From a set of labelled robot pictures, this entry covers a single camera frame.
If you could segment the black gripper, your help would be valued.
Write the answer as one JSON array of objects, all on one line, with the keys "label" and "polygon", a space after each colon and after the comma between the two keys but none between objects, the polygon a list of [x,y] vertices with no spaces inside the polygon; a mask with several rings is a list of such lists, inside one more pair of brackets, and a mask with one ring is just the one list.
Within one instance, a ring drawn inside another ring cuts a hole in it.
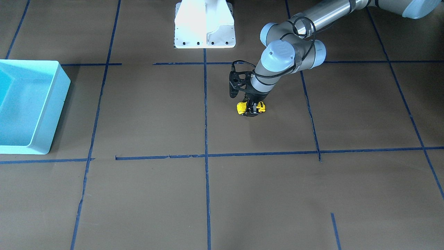
[{"label": "black gripper", "polygon": [[268,92],[263,93],[250,93],[246,92],[244,97],[244,113],[243,116],[250,116],[250,107],[253,108],[253,117],[260,114],[260,106],[258,107],[258,103],[263,101],[268,95]]}]

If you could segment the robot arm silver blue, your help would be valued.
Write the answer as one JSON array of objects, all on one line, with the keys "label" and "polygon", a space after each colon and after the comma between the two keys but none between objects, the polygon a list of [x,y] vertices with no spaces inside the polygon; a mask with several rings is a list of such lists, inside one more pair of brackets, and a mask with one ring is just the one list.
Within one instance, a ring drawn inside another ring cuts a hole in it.
[{"label": "robot arm silver blue", "polygon": [[260,31],[265,49],[253,70],[237,72],[235,62],[231,65],[230,97],[235,98],[239,91],[245,94],[237,104],[237,113],[247,117],[264,113],[263,101],[282,76],[321,65],[326,47],[316,35],[341,17],[371,6],[420,19],[438,4],[437,0],[324,0],[280,24],[266,24]]}]

